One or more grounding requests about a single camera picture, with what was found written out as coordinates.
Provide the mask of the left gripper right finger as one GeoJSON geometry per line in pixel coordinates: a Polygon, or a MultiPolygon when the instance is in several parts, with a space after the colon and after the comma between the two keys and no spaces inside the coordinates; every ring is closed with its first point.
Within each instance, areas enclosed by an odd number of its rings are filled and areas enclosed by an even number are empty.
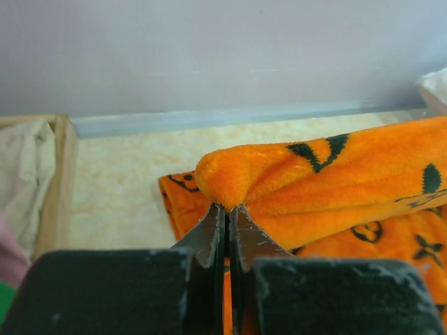
{"type": "Polygon", "coordinates": [[[427,286],[407,262],[299,258],[252,221],[228,216],[234,334],[443,334],[427,286]]]}

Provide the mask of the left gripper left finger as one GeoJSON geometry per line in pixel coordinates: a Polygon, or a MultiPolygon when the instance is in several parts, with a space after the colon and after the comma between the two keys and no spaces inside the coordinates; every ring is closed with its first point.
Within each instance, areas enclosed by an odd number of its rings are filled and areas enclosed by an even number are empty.
{"type": "Polygon", "coordinates": [[[43,254],[1,333],[222,334],[224,235],[212,205],[170,248],[43,254]]]}

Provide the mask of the orange patterned pillowcase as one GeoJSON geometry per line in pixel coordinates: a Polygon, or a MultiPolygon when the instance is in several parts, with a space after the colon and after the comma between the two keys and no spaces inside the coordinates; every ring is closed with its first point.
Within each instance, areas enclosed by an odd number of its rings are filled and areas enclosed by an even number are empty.
{"type": "Polygon", "coordinates": [[[247,144],[203,156],[192,172],[169,174],[159,188],[177,238],[205,215],[212,201],[244,204],[281,246],[322,247],[342,254],[408,258],[411,233],[446,236],[446,118],[433,117],[306,142],[247,144]],[[383,225],[388,240],[360,242],[355,229],[383,225]]]}

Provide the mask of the green tank top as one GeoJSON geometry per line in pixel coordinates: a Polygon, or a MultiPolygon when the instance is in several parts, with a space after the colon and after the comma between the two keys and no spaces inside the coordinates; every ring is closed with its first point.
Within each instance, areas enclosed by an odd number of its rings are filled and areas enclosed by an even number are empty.
{"type": "Polygon", "coordinates": [[[16,296],[17,290],[0,282],[0,323],[6,318],[6,314],[16,296]]]}

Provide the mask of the white pillow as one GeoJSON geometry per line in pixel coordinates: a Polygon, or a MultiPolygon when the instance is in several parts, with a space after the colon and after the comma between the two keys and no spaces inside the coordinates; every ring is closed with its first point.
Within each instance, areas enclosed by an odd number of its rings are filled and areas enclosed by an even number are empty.
{"type": "Polygon", "coordinates": [[[446,115],[447,67],[421,76],[417,86],[426,106],[437,114],[446,115]]]}

